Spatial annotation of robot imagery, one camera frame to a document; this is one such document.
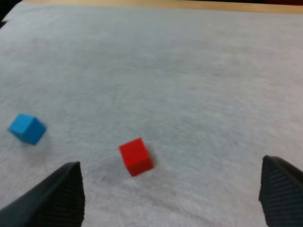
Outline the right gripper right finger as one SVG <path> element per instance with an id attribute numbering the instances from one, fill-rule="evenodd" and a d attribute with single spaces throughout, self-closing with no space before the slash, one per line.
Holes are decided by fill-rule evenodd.
<path id="1" fill-rule="evenodd" d="M 280 157 L 262 160 L 260 201 L 269 227 L 303 225 L 303 172 Z"/>

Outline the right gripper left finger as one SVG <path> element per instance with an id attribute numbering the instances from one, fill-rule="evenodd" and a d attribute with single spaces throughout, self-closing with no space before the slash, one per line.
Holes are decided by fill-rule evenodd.
<path id="1" fill-rule="evenodd" d="M 80 227 L 85 193 L 80 162 L 69 162 L 0 211 L 2 227 Z"/>

